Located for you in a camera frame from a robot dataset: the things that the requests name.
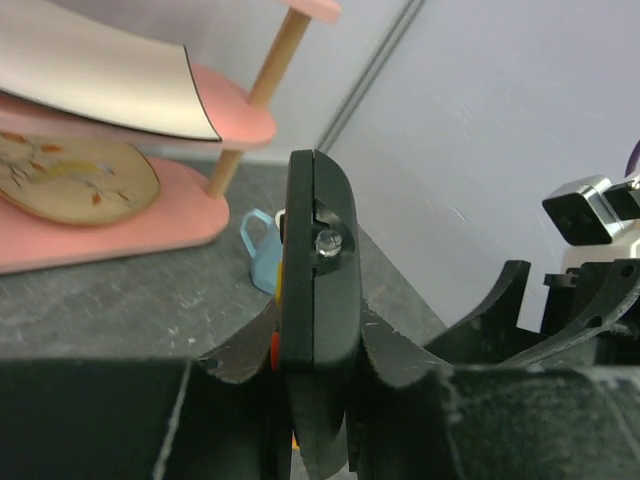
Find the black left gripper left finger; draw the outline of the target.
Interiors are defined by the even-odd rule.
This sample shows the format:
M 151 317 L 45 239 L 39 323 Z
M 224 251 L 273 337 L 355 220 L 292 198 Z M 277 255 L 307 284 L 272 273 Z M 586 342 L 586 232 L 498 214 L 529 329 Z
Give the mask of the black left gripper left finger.
M 269 303 L 198 359 L 3 360 L 2 477 L 288 478 L 277 317 Z

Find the pink three-tier shelf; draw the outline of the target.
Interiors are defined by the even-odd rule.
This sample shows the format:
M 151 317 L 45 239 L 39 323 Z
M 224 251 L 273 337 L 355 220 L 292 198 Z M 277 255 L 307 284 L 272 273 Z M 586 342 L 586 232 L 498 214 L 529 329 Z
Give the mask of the pink three-tier shelf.
M 220 138 L 193 140 L 115 126 L 1 89 L 1 133 L 111 140 L 132 145 L 156 170 L 161 191 L 146 209 L 107 225 L 78 226 L 30 214 L 1 196 L 5 274 L 200 246 L 227 225 L 224 193 L 243 153 L 268 145 L 277 126 L 269 102 L 312 20 L 337 21 L 334 1 L 291 1 L 253 86 L 193 63 L 204 109 Z

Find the light blue mug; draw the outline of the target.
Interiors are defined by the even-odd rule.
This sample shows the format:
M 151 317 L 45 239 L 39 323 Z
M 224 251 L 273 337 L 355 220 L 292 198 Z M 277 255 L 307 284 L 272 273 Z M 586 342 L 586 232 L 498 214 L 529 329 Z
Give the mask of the light blue mug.
M 249 275 L 253 285 L 260 291 L 274 295 L 278 267 L 282 258 L 281 220 L 285 210 L 279 210 L 274 216 L 254 208 L 247 212 L 241 221 L 239 233 L 247 253 L 250 256 Z M 248 224 L 251 219 L 260 220 L 266 231 L 263 239 L 255 245 L 248 232 Z

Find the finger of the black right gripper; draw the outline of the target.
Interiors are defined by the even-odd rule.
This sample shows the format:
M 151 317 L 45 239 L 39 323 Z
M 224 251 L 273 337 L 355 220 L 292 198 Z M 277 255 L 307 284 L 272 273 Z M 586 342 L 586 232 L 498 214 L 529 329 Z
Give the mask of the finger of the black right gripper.
M 499 364 L 531 347 L 531 332 L 517 326 L 530 264 L 508 261 L 481 303 L 424 345 L 450 364 Z

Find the white square plate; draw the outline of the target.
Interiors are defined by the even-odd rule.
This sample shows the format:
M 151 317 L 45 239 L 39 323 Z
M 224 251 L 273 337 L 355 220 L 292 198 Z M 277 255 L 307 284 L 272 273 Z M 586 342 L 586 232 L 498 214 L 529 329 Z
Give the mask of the white square plate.
M 49 1 L 1 4 L 1 89 L 133 130 L 217 141 L 186 48 Z

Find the black remote control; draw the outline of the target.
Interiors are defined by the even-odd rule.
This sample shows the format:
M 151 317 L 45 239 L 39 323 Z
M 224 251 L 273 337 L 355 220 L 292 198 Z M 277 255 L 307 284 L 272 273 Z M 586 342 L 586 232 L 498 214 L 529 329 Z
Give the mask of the black remote control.
M 362 284 L 353 192 L 326 154 L 291 153 L 281 236 L 275 361 L 307 474 L 327 479 L 347 461 L 345 413 L 360 346 Z

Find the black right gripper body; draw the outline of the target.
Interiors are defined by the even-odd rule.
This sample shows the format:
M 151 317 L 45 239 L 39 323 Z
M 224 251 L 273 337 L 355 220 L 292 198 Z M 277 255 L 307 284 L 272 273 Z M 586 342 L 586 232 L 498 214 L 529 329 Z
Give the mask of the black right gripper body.
M 610 263 L 602 285 L 576 317 L 559 333 L 504 361 L 501 366 L 524 367 L 545 360 L 609 332 L 639 300 L 639 260 Z

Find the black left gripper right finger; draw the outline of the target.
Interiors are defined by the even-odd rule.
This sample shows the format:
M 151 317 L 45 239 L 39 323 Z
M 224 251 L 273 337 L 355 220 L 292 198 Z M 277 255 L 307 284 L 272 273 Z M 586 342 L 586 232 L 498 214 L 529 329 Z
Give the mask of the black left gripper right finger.
M 635 479 L 639 370 L 432 363 L 360 311 L 360 381 L 347 411 L 361 479 Z

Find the beige bird-painted bowl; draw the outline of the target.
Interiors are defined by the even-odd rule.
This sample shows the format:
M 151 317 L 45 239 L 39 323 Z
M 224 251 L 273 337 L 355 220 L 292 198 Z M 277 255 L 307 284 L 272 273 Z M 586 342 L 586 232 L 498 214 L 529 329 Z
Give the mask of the beige bird-painted bowl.
M 1 133 L 1 196 L 35 216 L 107 225 L 148 208 L 160 191 L 156 170 L 130 144 Z

